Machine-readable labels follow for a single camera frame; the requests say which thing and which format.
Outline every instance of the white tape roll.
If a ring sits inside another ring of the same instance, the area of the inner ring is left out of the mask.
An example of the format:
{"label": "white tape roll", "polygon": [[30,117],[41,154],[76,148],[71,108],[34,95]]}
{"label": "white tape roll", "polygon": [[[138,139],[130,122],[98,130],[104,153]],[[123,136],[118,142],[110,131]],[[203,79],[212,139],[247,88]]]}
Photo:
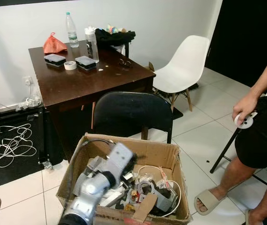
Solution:
{"label": "white tape roll", "polygon": [[77,64],[75,61],[67,61],[63,65],[66,70],[73,70],[77,68]]}

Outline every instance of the electrical outlet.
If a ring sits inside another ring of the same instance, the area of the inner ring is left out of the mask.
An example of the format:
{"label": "electrical outlet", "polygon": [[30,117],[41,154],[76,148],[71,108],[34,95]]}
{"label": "electrical outlet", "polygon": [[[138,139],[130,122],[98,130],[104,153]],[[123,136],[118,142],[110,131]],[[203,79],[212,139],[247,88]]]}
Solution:
{"label": "electrical outlet", "polygon": [[26,86],[32,85],[33,84],[32,77],[30,76],[23,77],[23,82]]}

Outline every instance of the slipper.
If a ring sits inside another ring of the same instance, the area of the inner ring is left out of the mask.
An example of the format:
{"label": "slipper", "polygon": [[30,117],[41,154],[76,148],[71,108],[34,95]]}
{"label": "slipper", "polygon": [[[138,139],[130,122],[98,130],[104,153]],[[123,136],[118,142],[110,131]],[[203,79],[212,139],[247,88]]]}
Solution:
{"label": "slipper", "polygon": [[[197,207],[197,199],[199,199],[204,204],[204,206],[207,208],[207,211],[200,211],[200,209]],[[200,215],[206,216],[211,211],[213,211],[213,209],[216,208],[216,206],[219,205],[219,203],[222,202],[223,199],[218,200],[209,190],[205,190],[195,197],[194,206],[196,211]]]}
{"label": "slipper", "polygon": [[243,223],[242,225],[250,225],[249,224],[249,211],[250,210],[245,211],[245,223]]}

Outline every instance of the clear plastic container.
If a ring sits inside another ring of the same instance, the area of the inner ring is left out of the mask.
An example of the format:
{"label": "clear plastic container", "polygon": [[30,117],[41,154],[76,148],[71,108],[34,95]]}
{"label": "clear plastic container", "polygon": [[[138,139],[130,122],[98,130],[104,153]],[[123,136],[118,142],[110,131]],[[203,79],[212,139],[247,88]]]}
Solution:
{"label": "clear plastic container", "polygon": [[79,47],[76,27],[69,12],[67,12],[66,24],[67,24],[67,31],[68,31],[68,36],[69,36],[69,45],[72,48]]}
{"label": "clear plastic container", "polygon": [[89,26],[85,28],[85,41],[88,52],[88,57],[99,62],[97,40],[95,35],[96,28]]}

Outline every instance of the wooden table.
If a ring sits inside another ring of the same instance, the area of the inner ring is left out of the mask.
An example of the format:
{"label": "wooden table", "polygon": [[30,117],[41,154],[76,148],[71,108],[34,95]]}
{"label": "wooden table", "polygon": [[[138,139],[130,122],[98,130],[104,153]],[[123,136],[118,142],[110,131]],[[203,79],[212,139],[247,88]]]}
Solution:
{"label": "wooden table", "polygon": [[[79,48],[70,48],[58,55],[66,57],[67,61],[87,55],[85,41],[79,42]],[[29,49],[32,64],[37,76],[44,106],[50,111],[52,120],[61,139],[66,157],[70,160],[73,149],[63,135],[63,127],[59,113],[96,102],[105,93],[115,90],[150,92],[155,74],[141,65],[129,60],[132,68],[119,65],[123,56],[113,49],[99,49],[97,69],[85,71],[77,68],[65,70],[64,67],[54,67],[44,61],[42,47]]]}

